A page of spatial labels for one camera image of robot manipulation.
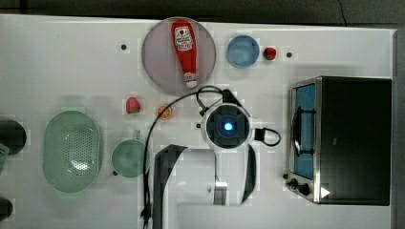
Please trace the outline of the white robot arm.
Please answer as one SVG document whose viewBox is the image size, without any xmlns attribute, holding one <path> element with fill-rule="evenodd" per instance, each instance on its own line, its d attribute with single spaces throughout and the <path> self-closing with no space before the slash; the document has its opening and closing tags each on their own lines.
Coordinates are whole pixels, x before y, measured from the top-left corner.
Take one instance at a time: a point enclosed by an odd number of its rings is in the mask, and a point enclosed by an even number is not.
<svg viewBox="0 0 405 229">
<path fill-rule="evenodd" d="M 277 146 L 281 135 L 251 117 L 229 90 L 207 86 L 193 93 L 221 98 L 201 104 L 204 149 L 170 144 L 154 158 L 151 229 L 178 229 L 180 205 L 241 206 L 258 179 L 255 141 Z"/>
</svg>

